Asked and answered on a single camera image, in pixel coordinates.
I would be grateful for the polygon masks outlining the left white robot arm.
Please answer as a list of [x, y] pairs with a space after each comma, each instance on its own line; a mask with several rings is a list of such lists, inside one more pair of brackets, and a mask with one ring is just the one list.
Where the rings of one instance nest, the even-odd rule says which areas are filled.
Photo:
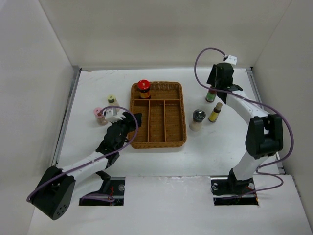
[[75, 186], [89, 176], [112, 166], [119, 152], [134, 140], [127, 139], [130, 132], [138, 133], [142, 113], [123, 112], [123, 117], [106, 130], [98, 148], [84, 159], [63, 167], [49, 167], [26, 201], [52, 220], [57, 220], [70, 206]]

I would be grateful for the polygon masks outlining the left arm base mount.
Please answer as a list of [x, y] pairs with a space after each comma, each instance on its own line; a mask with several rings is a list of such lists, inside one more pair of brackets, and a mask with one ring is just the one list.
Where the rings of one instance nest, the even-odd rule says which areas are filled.
[[79, 199], [79, 206], [123, 206], [126, 179], [111, 177], [104, 171], [96, 173], [102, 180], [98, 190], [91, 191]]

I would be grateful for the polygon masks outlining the green label yellow cap bottle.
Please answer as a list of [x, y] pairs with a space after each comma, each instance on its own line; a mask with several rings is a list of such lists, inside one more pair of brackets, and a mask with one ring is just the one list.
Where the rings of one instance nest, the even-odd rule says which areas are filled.
[[206, 94], [206, 97], [205, 97], [205, 100], [207, 102], [214, 102], [215, 101], [215, 98], [216, 98], [216, 95], [217, 95], [217, 92], [212, 90], [212, 89], [215, 89], [215, 87], [210, 87], [210, 89], [208, 90], [207, 94]]

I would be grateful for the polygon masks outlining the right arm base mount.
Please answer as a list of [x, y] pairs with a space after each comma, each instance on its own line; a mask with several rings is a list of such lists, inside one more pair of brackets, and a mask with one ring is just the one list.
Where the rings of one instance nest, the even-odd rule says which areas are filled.
[[211, 192], [215, 206], [258, 206], [256, 193], [247, 194], [255, 190], [254, 180], [251, 178], [243, 183], [233, 183], [227, 177], [211, 178]]

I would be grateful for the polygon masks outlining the red lid sauce jar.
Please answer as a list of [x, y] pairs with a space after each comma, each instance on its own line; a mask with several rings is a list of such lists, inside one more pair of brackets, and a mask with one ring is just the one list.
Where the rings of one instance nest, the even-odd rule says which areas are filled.
[[151, 97], [150, 96], [151, 84], [148, 80], [142, 79], [142, 80], [138, 81], [137, 87], [139, 90], [140, 98], [149, 99]]

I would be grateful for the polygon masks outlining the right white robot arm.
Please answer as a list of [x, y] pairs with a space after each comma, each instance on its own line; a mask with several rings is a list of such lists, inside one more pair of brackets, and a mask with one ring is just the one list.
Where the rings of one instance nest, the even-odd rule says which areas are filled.
[[213, 181], [211, 191], [214, 195], [246, 193], [257, 168], [283, 148], [282, 118], [250, 100], [243, 89], [233, 83], [233, 73], [230, 63], [214, 64], [207, 83], [217, 89], [218, 98], [247, 123], [246, 151], [227, 179]]

